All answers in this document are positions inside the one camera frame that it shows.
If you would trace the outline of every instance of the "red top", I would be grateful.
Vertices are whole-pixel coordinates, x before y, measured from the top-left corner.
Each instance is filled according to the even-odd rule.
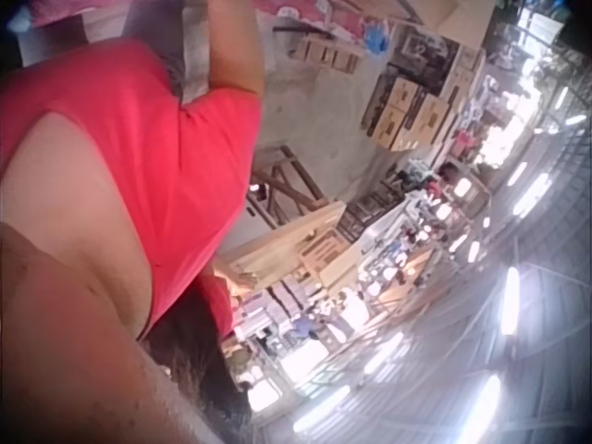
[[[0,175],[50,111],[94,139],[113,175],[152,269],[150,327],[210,259],[243,206],[261,102],[219,89],[180,106],[165,68],[142,43],[90,45],[25,69],[7,85]]]

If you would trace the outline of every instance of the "hair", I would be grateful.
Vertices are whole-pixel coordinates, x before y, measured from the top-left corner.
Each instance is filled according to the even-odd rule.
[[[143,345],[157,364],[170,368],[179,391],[225,442],[253,442],[247,390],[239,390],[228,370],[216,322],[199,291],[185,290]]]

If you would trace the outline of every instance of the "dark hair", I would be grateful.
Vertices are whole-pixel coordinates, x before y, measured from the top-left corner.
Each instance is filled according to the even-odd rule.
[[[189,288],[150,330],[143,345],[157,364],[170,368],[179,391],[204,413],[224,442],[253,442],[247,392],[234,383],[219,340],[207,302]]]

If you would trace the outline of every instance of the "woman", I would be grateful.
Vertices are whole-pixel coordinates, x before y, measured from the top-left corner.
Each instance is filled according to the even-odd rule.
[[[3,404],[25,438],[212,440],[136,342],[248,187],[264,81],[253,7],[207,4],[210,92],[189,104],[171,92],[184,79],[174,0],[133,7],[132,40],[66,52],[0,89]]]

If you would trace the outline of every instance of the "skin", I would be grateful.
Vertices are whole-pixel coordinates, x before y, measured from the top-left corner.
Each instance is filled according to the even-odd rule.
[[[250,0],[208,5],[210,87],[262,95]],[[60,115],[40,118],[0,192],[6,422],[43,442],[207,442],[135,340],[152,276],[93,141]]]

